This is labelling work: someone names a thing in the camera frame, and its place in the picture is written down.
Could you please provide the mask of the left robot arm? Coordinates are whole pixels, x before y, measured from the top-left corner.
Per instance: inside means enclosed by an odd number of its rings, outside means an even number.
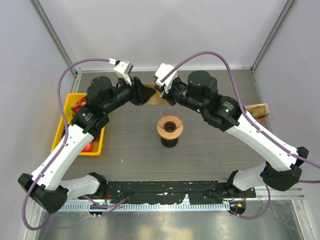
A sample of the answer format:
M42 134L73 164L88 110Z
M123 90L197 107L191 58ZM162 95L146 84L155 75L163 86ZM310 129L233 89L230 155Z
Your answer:
M116 86L106 76L96 77L87 89L87 102L67 125L54 151L33 173L18 178L20 186L48 213L56 213L66 201L81 196L102 199L108 189L106 179L95 172L63 181L79 153L96 138L109 122L109 114L131 102L142 106L156 93L154 88L133 77L130 83L120 78Z

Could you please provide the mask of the pink glass dripper cone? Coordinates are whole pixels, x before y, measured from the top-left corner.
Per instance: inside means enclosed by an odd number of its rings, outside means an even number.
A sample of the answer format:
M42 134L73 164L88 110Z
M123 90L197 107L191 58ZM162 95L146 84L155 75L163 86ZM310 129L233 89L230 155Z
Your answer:
M183 125L181 113L173 108L166 108L159 112L157 127L167 133L177 131Z

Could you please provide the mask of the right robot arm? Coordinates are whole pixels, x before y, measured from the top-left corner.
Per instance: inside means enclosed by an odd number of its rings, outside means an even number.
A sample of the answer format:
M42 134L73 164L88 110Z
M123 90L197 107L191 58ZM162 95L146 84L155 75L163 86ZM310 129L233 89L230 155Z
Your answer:
M179 104L201 114L210 126L228 133L247 144L264 159L265 163L247 170L233 171L226 183L226 191L238 197L250 188L268 186L277 191L287 191L299 182L302 169L298 157L308 155L305 147L290 147L285 152L271 140L272 134L257 122L249 112L232 97L218 93L218 81L207 71L197 70L181 81L174 72L168 79L157 71L154 75L161 98L170 105Z

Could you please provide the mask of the brown paper coffee filter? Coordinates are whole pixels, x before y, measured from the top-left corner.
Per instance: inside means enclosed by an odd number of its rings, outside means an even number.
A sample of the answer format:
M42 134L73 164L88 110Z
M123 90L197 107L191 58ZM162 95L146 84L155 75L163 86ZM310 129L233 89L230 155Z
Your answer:
M155 90L154 95L147 101L148 104L151 104L151 105L167 105L168 104L168 102L165 99L160 97L161 93L158 90L156 90L155 88L156 85L154 83L148 83L148 84L145 84L144 86Z

